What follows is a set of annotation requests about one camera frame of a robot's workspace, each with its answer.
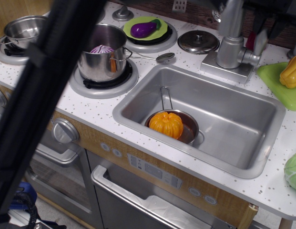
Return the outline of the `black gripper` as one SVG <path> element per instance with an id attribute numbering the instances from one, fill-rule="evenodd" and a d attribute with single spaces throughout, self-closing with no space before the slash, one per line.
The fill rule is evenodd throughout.
<path id="1" fill-rule="evenodd" d="M 290 18 L 296 20 L 296 0 L 245 0 L 247 7 L 264 9 L 280 17 L 275 18 L 269 32 L 269 39 L 275 39 L 289 25 Z M 254 12 L 253 32 L 258 35 L 264 28 L 267 13 L 262 10 Z"/>

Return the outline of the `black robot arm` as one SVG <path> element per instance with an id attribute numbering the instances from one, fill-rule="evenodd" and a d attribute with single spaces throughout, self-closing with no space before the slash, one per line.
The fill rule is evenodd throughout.
<path id="1" fill-rule="evenodd" d="M 68 79 L 106 2 L 58 0 L 50 31 L 38 50 L 50 69 L 20 73 L 8 103 L 12 122 L 40 129 L 52 114 L 70 118 L 79 144 L 115 165 L 236 228 L 251 205 L 296 220 L 296 191 L 283 167 L 296 150 L 296 113 L 274 98 L 190 72 L 187 55 L 175 65 L 138 65 L 140 79 L 123 98 L 102 102 L 81 96 Z M 159 108 L 161 86 L 203 130 L 198 148 L 143 126 Z"/>

